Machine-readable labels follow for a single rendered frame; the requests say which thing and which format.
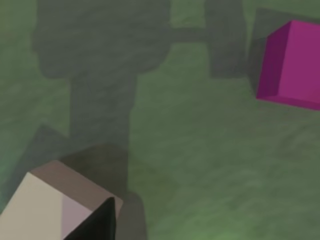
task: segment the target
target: green floor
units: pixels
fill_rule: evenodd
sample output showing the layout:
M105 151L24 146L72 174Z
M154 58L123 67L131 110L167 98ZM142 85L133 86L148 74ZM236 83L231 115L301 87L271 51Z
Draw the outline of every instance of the green floor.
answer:
M320 1L244 0L320 18ZM68 134L68 85L37 68L36 2L0 0L0 183L43 121ZM202 1L174 0L174 27L203 26ZM320 113L256 101L247 79L210 79L206 46L173 44L141 75L129 183L150 240L320 239Z

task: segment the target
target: cube side face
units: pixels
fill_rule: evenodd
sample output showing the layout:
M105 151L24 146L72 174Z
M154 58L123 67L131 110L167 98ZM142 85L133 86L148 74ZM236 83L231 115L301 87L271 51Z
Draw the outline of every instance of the cube side face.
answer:
M320 25L292 21L279 95L320 104Z
M278 95L290 30L291 22L267 38L256 94L258 99Z

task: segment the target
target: magenta cube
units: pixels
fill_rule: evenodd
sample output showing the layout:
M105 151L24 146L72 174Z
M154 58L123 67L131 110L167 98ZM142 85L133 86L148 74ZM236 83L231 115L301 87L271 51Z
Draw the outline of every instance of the magenta cube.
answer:
M293 20L267 38L256 98L320 110L320 25Z

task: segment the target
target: cube face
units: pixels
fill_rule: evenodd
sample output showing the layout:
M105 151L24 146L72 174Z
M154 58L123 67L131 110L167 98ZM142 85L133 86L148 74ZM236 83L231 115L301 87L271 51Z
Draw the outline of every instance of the cube face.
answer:
M320 110L320 25L291 21L267 39L257 99Z

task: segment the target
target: block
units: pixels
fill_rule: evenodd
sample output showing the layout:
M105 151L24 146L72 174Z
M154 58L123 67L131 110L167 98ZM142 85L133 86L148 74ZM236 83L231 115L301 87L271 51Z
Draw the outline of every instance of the block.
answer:
M107 199L123 201L60 161L28 172L0 215L0 239L63 240Z
M256 98L320 110L320 25L292 20L267 37Z

